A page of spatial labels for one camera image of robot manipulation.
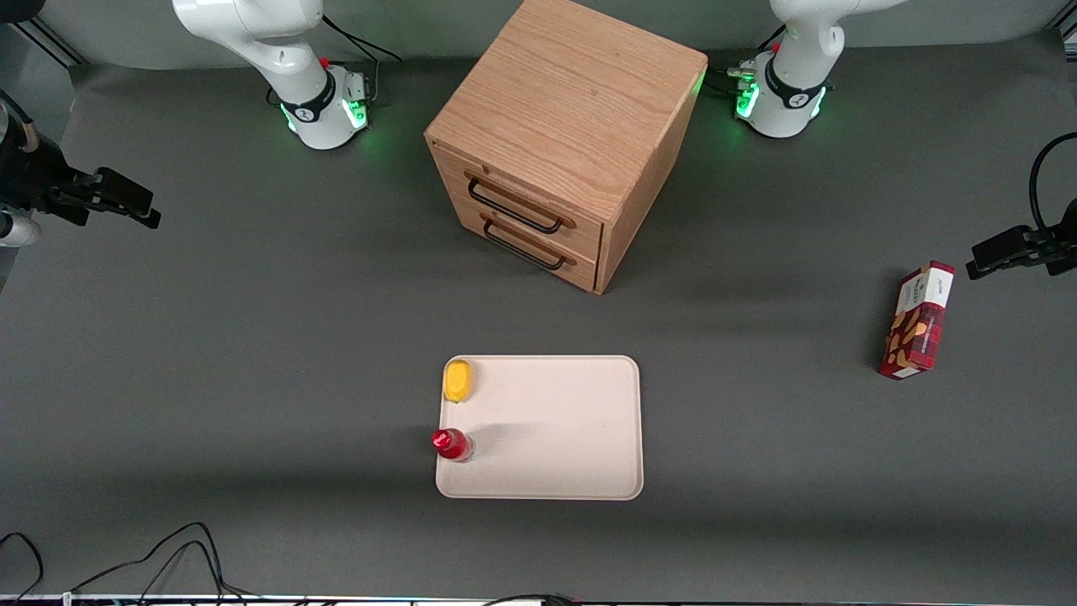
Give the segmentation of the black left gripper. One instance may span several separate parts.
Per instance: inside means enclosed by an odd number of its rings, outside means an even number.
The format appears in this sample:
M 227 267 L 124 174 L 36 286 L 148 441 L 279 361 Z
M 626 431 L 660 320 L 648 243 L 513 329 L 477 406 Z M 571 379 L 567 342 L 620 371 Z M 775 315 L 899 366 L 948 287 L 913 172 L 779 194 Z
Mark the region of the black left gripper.
M 1043 264 L 1049 276 L 1073 271 L 1076 268 L 1076 206 L 1077 199 L 1073 199 L 1060 223 L 1051 227 L 1055 248 L 1051 260 L 1040 231 L 1030 226 L 1013 226 L 973 246 L 973 260 L 966 264 L 969 279 L 975 281 L 1004 269 Z

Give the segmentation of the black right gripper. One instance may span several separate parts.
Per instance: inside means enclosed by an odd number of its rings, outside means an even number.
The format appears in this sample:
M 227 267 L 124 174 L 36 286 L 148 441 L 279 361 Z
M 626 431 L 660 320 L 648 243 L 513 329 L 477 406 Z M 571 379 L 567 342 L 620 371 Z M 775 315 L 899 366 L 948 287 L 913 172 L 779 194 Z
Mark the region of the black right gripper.
M 1 96 L 1 205 L 5 214 L 34 211 L 84 226 L 93 208 L 98 208 L 118 212 L 146 229 L 158 229 L 162 214 L 151 207 L 151 191 L 108 167 L 93 174 L 90 191 L 90 177 L 68 166 L 61 149 L 38 131 L 34 119 L 6 91 Z

